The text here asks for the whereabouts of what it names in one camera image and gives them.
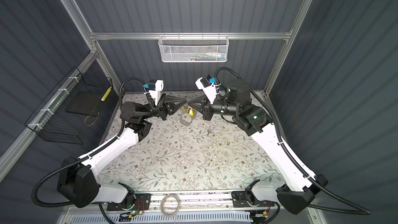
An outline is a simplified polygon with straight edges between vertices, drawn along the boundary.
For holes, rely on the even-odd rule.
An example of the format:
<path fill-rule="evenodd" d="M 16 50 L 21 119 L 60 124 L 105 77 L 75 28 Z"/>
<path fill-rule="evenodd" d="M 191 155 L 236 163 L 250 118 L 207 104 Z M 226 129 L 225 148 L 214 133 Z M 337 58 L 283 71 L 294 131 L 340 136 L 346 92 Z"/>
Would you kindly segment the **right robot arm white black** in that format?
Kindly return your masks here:
<path fill-rule="evenodd" d="M 279 140 L 276 124 L 271 120 L 265 109 L 252 103 L 251 89 L 240 78 L 228 82 L 226 95 L 220 99 L 218 79 L 200 77 L 195 82 L 204 96 L 190 101 L 190 106 L 198 110 L 204 120 L 210 121 L 214 114 L 231 116 L 241 130 L 251 137 L 271 158 L 284 178 L 284 183 L 265 183 L 259 179 L 252 182 L 246 189 L 246 198 L 250 205 L 258 205 L 262 201 L 277 202 L 291 214 L 297 215 L 307 208 L 314 200 L 319 189 L 298 170 L 286 154 L 292 156 L 313 179 L 325 186 L 328 182 L 324 176 L 317 176 L 292 151 L 289 145 Z"/>

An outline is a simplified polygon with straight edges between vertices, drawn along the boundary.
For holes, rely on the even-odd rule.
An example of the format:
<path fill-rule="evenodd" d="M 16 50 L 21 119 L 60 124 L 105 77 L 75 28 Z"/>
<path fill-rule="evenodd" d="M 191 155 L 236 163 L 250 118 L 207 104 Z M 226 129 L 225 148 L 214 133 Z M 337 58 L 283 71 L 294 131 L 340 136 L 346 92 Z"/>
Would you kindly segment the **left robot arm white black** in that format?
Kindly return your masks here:
<path fill-rule="evenodd" d="M 98 148 L 86 153 L 77 160 L 79 163 L 60 172 L 57 191 L 73 205 L 83 208 L 92 203 L 113 202 L 124 209 L 135 205 L 134 190 L 124 183 L 107 184 L 98 182 L 98 175 L 111 161 L 128 148 L 142 141 L 151 130 L 148 118 L 166 120 L 187 102 L 186 98 L 162 94 L 156 106 L 125 102 L 121 107 L 120 118 L 125 123 L 120 135 L 104 142 Z"/>

